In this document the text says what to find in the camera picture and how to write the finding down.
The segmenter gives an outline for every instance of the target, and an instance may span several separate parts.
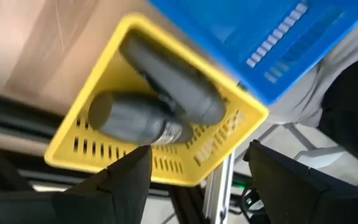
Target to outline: black metal frame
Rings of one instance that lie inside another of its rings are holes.
[[[38,142],[49,142],[62,122],[63,117],[38,110],[22,103],[0,97],[0,133],[31,139]],[[4,183],[5,188],[14,190],[31,189],[28,183],[45,184],[69,188],[82,182],[91,174],[72,170],[57,169],[48,166],[42,157],[5,151],[0,149],[0,166],[4,166],[0,175],[8,178],[11,183]],[[11,176],[9,171],[16,169],[21,176]],[[200,187],[177,187],[151,183],[149,197],[171,199],[180,223],[205,224],[209,220],[203,214],[203,192]]]

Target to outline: black cable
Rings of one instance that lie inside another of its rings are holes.
[[[232,208],[229,208],[229,212],[233,215],[241,215],[242,214],[242,211],[236,211]]]
[[[263,215],[263,214],[265,214],[265,212],[260,211],[260,210],[251,210],[246,207],[246,201],[251,195],[251,193],[247,194],[248,190],[251,190],[251,192],[256,191],[256,189],[253,187],[251,187],[250,189],[244,189],[242,191],[241,197],[240,197],[240,209],[241,209],[242,213],[244,214],[245,218],[247,219],[247,221],[250,223],[250,218],[249,218],[247,212],[252,213],[253,215]]]

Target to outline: brown cardboard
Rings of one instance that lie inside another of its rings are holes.
[[[131,12],[184,39],[142,0],[0,0],[0,94],[65,114]]]

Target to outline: label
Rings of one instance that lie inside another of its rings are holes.
[[[175,142],[181,135],[182,127],[171,121],[167,121],[164,132],[153,144],[169,144]]]
[[[251,205],[251,207],[249,207],[249,209],[251,209],[251,210],[259,210],[259,209],[261,209],[263,207],[265,207],[263,201],[259,200],[259,201],[255,202],[253,205]]]

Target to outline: basket slot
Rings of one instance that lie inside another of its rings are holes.
[[[155,170],[160,170],[164,172],[174,172],[177,174],[183,173],[181,162],[169,158],[153,156],[153,165]]]
[[[288,65],[281,63],[281,62],[277,62],[276,67],[279,68],[284,73],[290,69],[290,67]]]
[[[78,137],[75,137],[74,138],[74,146],[73,146],[73,149],[75,152],[78,151]]]
[[[92,156],[96,155],[96,141],[92,142]]]
[[[262,42],[262,44],[256,49],[254,53],[251,54],[246,60],[246,64],[249,67],[254,68],[267,53],[280,41],[281,38],[290,30],[290,28],[303,16],[307,11],[308,7],[305,4],[299,3],[294,10],[284,19],[284,21],[275,29],[273,32],[267,36],[267,39]],[[276,78],[271,76],[271,74],[265,73],[265,78],[272,83],[277,81]]]
[[[85,126],[84,126],[84,128],[85,128],[86,130],[88,130],[89,126],[90,126],[89,121],[88,121],[88,120],[85,120]]]
[[[100,157],[101,158],[104,157],[104,144],[103,143],[100,144]]]
[[[225,141],[229,139],[231,134],[242,124],[245,120],[245,116],[240,110],[236,110],[227,121],[221,125],[221,127],[213,134],[213,138],[210,139],[201,149],[193,156],[193,160],[198,166],[209,159],[214,151],[221,148]]]
[[[270,71],[277,77],[281,77],[283,73],[276,67],[271,67]]]
[[[199,131],[198,128],[195,128],[195,129],[194,129],[194,132],[195,132],[195,134],[196,134],[198,137],[201,137],[201,132]]]
[[[116,147],[116,159],[119,159],[119,148]]]
[[[83,145],[84,154],[86,154],[87,151],[88,151],[88,140],[84,139],[84,145]]]
[[[164,146],[156,145],[153,146],[153,150],[178,154],[178,149],[176,148],[176,146],[172,146],[172,145],[164,145]]]
[[[109,146],[109,159],[112,158],[112,149],[111,149],[111,146]]]

